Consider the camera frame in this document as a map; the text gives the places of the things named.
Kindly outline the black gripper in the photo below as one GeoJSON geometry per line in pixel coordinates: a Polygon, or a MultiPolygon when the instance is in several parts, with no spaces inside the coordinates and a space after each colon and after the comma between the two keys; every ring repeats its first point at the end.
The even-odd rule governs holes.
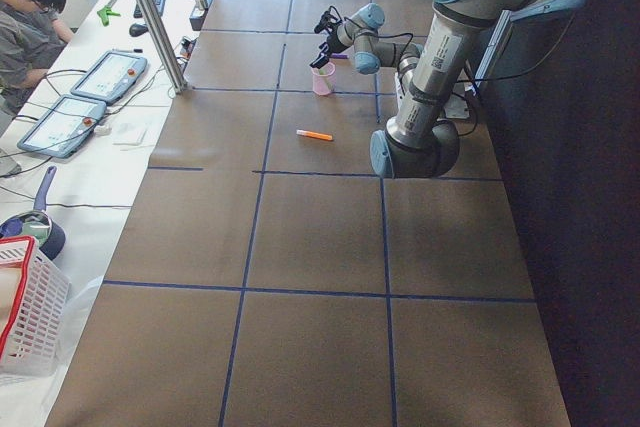
{"type": "Polygon", "coordinates": [[[311,68],[323,68],[330,62],[330,56],[343,52],[343,44],[333,37],[327,37],[320,45],[320,54],[310,63],[311,68]]]}

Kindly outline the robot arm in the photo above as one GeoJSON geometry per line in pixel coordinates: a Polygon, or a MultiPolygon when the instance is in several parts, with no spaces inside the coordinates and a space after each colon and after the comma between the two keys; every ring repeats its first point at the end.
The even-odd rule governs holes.
{"type": "Polygon", "coordinates": [[[371,136],[370,159],[382,178],[430,178],[448,172],[459,155],[459,134],[441,113],[479,34],[504,11],[532,16],[568,12],[585,0],[433,0],[434,17],[424,46],[385,42],[382,8],[369,3],[342,18],[325,11],[314,30],[326,35],[311,65],[324,67],[348,48],[361,74],[393,67],[402,97],[398,112],[371,136]]]}

